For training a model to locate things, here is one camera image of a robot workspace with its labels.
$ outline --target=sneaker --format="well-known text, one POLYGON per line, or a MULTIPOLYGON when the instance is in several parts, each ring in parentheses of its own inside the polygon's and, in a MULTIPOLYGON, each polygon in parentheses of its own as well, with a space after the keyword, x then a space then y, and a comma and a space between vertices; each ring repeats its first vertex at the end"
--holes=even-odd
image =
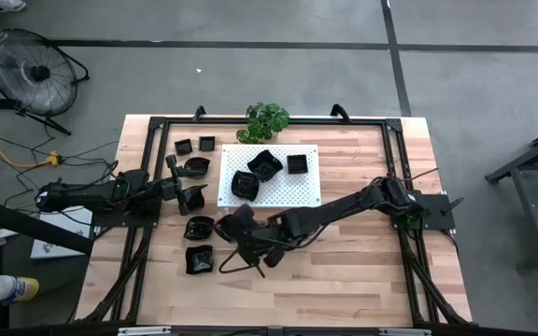
POLYGON ((0 13, 21 11, 25 8, 26 3, 22 0, 0 0, 0 13))

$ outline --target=concrete floor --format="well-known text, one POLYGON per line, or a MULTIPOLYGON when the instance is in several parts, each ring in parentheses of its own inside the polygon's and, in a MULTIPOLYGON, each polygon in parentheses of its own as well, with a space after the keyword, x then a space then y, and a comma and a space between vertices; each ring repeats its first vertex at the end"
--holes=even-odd
MULTIPOLYGON (((538 0, 389 2, 400 43, 538 45, 538 0)), ((378 0, 27 3, 22 13, 0 15, 0 28, 64 38, 387 42, 378 0)), ((59 136, 46 150, 77 153, 116 140, 125 114, 192 113, 197 105, 227 114, 273 101, 292 114, 324 115, 339 103, 353 116, 401 115, 388 51, 64 50, 89 67, 92 80, 57 118, 75 135, 59 136)), ((442 183, 452 197, 465 197, 454 216, 474 321, 538 331, 538 273, 515 271, 518 262, 538 253, 537 238, 512 183, 491 187, 483 179, 538 135, 538 53, 402 52, 401 59, 413 116, 429 122, 442 183)), ((42 127, 2 111, 0 135, 29 146, 47 138, 42 127)), ((17 161, 30 160, 14 147, 4 150, 17 161)), ((92 156, 111 160, 115 150, 105 147, 92 156)), ((101 174, 101 168, 80 171, 74 182, 101 174)), ((0 162, 0 202, 21 190, 15 174, 0 162)), ((67 168, 29 174, 37 185, 58 175, 72 181, 67 168)), ((70 289, 64 290, 67 297, 77 296, 70 289)), ((33 306, 55 313, 47 321, 24 314, 18 325, 62 321, 73 302, 33 306)))

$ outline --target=butcher block tabletop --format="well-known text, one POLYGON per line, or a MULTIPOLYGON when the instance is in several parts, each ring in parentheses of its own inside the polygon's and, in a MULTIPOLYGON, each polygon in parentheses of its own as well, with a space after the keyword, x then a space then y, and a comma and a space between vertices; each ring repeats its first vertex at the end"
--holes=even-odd
MULTIPOLYGON (((116 156, 120 162, 116 172, 140 168, 150 117, 153 116, 126 116, 116 156)), ((427 121, 424 118, 401 118, 401 121, 412 176, 435 168, 437 163, 427 121)), ((377 211, 365 211, 334 222, 315 243, 286 253, 273 269, 262 263, 265 278, 254 269, 220 274, 219 265, 234 251, 235 246, 215 233, 202 242, 183 238, 190 217, 202 215, 218 220, 228 213, 228 210, 217 207, 221 145, 236 144, 235 132, 243 127, 245 126, 171 125, 165 155, 175 153, 174 142, 190 138, 193 152, 177 157, 178 165, 192 157, 211 160, 208 173, 203 179, 182 178, 184 188, 208 184, 203 189, 205 207, 183 217, 178 212, 177 201, 163 204, 159 225, 153 230, 150 242, 137 323, 196 326, 411 326, 398 235, 391 228, 389 217, 377 211), (199 136, 215 136, 216 150, 199 151, 199 136), (213 245, 213 273, 187 275, 185 250, 189 246, 198 245, 213 245)), ((397 171, 401 172, 399 151, 393 135, 391 139, 397 171)), ((151 174, 159 141, 160 135, 157 132, 149 165, 151 174)), ((319 146, 323 203, 356 192, 367 186, 374 177, 387 173, 379 127, 291 125, 270 143, 319 146)), ((169 170, 163 167, 163 177, 168 176, 169 170)), ((417 178, 414 187, 423 193, 437 193, 442 189, 437 172, 417 178)), ((280 210, 283 209, 255 209, 255 218, 266 219, 280 210)), ((90 313, 116 281, 126 232, 124 228, 112 229, 94 243, 76 318, 90 313)), ((137 235, 135 246, 139 241, 140 235, 137 235)), ((425 231, 424 241, 433 282, 460 316, 471 320, 454 245, 439 231, 425 231)), ((240 266, 245 266, 245 263, 236 256, 226 269, 240 266)), ((130 304, 132 286, 131 281, 124 297, 124 314, 130 304)), ((421 313, 426 318, 424 290, 418 279, 417 287, 421 313)))

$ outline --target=electric fan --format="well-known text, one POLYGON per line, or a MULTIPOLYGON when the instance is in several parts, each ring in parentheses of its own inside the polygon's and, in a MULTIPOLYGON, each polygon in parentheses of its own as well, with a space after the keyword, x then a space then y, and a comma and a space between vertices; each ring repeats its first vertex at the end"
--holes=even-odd
POLYGON ((69 134, 50 117, 72 106, 78 83, 87 79, 88 69, 47 38, 23 29, 0 32, 0 92, 21 116, 69 134), (72 62, 84 69, 84 77, 77 78, 72 62))

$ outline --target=potted plant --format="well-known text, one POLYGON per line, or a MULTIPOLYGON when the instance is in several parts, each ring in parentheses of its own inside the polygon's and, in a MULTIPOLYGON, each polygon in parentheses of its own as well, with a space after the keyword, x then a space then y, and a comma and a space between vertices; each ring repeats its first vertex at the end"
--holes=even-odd
POLYGON ((273 138, 273 132, 288 127, 290 113, 275 103, 257 103, 247 108, 247 118, 247 129, 236 132, 236 138, 242 144, 262 144, 261 140, 273 138))

